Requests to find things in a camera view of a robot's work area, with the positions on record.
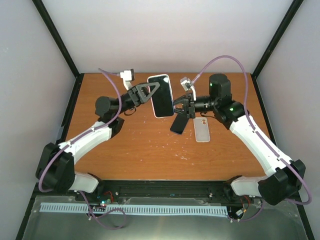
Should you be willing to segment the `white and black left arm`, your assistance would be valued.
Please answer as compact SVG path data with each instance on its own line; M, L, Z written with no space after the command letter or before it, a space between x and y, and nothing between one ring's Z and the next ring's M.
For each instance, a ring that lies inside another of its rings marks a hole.
M49 143L44 147L36 170L38 189L43 193L82 191L92 201L101 200L104 188L99 185L99 178L76 172L75 164L92 149L117 135L124 124L119 115L147 103L159 87L158 82L140 83L117 98L99 97L95 102L95 113L99 118L90 128L68 141Z

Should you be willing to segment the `black left corner post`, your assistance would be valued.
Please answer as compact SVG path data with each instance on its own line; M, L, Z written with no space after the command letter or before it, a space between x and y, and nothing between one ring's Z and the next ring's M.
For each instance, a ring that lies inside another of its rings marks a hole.
M58 47L62 57L64 58L66 64L68 65L70 71L74 75L75 78L78 78L82 74L79 72L78 68L76 67L55 23L53 22L45 4L42 0L32 0L33 5L35 6L37 12L39 13L43 23L45 24L46 28L48 29L52 39L54 40L56 46Z

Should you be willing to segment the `black aluminium frame rail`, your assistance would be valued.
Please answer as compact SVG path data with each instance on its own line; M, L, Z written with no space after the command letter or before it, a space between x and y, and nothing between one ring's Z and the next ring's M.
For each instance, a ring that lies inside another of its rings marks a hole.
M114 203L130 198L183 198L221 205L253 202L248 195L232 193L224 181L103 180L95 192L85 196L96 203L110 198Z

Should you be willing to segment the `white silicone phone case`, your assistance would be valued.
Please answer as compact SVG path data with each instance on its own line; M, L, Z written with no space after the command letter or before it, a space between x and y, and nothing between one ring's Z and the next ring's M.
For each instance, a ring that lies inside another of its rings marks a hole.
M197 143L208 143L211 140L208 120L206 117L193 119L195 141Z

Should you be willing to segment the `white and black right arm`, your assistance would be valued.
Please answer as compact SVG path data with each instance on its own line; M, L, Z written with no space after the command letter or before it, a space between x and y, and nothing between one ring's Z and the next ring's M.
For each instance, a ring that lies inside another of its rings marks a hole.
M245 106L233 100L231 82L224 74L209 77L209 94L197 96L187 77L180 80L186 94L177 98L174 105L178 117L194 119L196 113L213 112L214 117L237 136L258 160L265 175L261 177L235 176L229 180L231 195L253 196L270 205L287 200L305 185L306 166L300 160L292 160L282 152L259 128Z

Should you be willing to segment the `grey metal front plate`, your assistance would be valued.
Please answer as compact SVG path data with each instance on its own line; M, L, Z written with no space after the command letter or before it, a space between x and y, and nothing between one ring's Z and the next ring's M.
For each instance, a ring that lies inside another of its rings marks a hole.
M214 216L107 215L98 224L84 213L41 212L41 203L71 197L38 196L18 240L312 240L298 207L265 205L257 217L230 222Z

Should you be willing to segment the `black right corner post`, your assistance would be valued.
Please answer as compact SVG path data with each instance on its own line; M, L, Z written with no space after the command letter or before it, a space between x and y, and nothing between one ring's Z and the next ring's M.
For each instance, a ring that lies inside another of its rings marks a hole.
M286 11L273 37L271 38L268 46L266 47L264 53L262 54L257 66L255 67L253 73L251 74L253 79L257 79L260 73L262 72L262 70L264 69L273 51L276 49L278 43L280 42L281 38L283 37L284 33L286 32L288 26L294 19L296 13L298 12L303 2L304 0L293 0L291 2L288 10Z

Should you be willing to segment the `black corner post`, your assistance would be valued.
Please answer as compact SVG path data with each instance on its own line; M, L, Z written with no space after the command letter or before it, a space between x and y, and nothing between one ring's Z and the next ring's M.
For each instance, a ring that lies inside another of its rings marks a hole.
M45 24L46 28L48 29L52 39L54 40L56 46L58 47L62 57L64 58L66 64L68 65L70 71L74 75L75 78L78 78L82 74L79 72L78 68L76 67L55 23L53 22L45 4L42 0L32 0L33 5L35 6L37 12L39 13L43 23Z
M251 74L253 79L257 79L260 73L262 72L262 70L264 69L273 51L276 49L278 43L280 42L281 38L283 37L284 33L286 32L288 26L294 19L296 13L298 12L303 2L304 0L293 0L291 2L288 10L286 11L273 37L271 38L268 46L266 47L264 53L262 54L257 66L255 67L253 73Z

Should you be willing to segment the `small black phone white case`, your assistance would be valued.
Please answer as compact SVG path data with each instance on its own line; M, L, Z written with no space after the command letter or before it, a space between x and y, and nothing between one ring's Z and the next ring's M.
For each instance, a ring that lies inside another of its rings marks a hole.
M174 115L173 94L170 78L167 74L150 76L150 84L159 83L159 88L151 97L153 113L156 118L171 117Z

